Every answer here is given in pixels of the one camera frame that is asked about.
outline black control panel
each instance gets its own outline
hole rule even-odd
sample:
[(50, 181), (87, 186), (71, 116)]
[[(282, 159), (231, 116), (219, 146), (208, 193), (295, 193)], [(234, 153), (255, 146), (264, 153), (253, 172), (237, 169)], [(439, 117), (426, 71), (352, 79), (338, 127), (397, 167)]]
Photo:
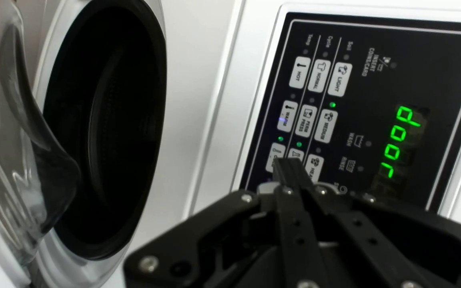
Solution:
[(461, 148), (461, 25), (288, 15), (242, 189), (299, 159), (341, 194), (442, 199)]

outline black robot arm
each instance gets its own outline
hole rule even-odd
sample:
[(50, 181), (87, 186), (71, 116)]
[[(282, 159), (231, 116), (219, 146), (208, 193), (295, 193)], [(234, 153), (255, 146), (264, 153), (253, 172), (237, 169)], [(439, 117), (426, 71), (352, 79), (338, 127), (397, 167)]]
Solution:
[(275, 161), (272, 194), (237, 191), (125, 263), (128, 288), (461, 288), (461, 225), (312, 186)]

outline white button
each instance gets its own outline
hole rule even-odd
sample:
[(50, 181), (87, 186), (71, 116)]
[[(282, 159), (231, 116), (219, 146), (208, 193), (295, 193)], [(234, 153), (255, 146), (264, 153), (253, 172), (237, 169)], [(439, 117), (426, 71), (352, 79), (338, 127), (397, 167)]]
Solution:
[(325, 164), (325, 159), (319, 156), (311, 154), (307, 159), (306, 172), (314, 185), (320, 180), (323, 164)]
[(331, 63), (325, 61), (325, 60), (317, 60), (314, 63), (309, 87), (307, 87), (311, 92), (315, 92), (315, 93), (323, 92), (325, 84), (327, 84), (327, 77), (330, 73), (330, 66), (331, 66)]
[(274, 143), (269, 149), (267, 162), (266, 162), (266, 172), (274, 173), (274, 161), (282, 159), (285, 154), (285, 146)]
[(298, 159), (298, 161), (304, 161), (304, 153), (303, 151), (298, 151), (298, 149), (290, 149), (290, 159)]
[(333, 74), (331, 74), (328, 95), (338, 97), (338, 98), (344, 97), (349, 77), (352, 74), (352, 68), (354, 66), (349, 63), (338, 63), (336, 65), (336, 68), (333, 69)]
[(338, 113), (323, 109), (315, 129), (314, 140), (320, 143), (330, 143), (336, 124), (338, 124)]
[(312, 125), (315, 121), (315, 113), (317, 109), (314, 106), (303, 106), (299, 117), (298, 117), (298, 125), (296, 125), (296, 135), (303, 138), (309, 138), (312, 132)]
[(295, 66), (293, 66), (293, 74), (290, 79), (291, 89), (296, 89), (296, 90), (304, 89), (309, 66), (311, 66), (311, 58), (303, 58), (303, 57), (296, 58)]
[(293, 130), (298, 103), (283, 101), (277, 130), (290, 133)]

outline green led display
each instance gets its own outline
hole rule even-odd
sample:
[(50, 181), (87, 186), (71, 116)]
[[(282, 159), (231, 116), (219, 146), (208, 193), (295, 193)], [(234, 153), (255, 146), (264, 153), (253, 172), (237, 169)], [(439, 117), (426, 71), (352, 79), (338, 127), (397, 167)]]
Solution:
[(404, 151), (407, 149), (407, 140), (410, 138), (410, 130), (421, 129), (423, 119), (415, 109), (407, 106), (399, 106), (396, 113), (396, 124), (389, 133), (389, 143), (384, 149), (384, 162), (381, 162), (381, 169), (388, 180), (396, 178), (396, 169), (400, 165), (400, 159), (404, 157)]

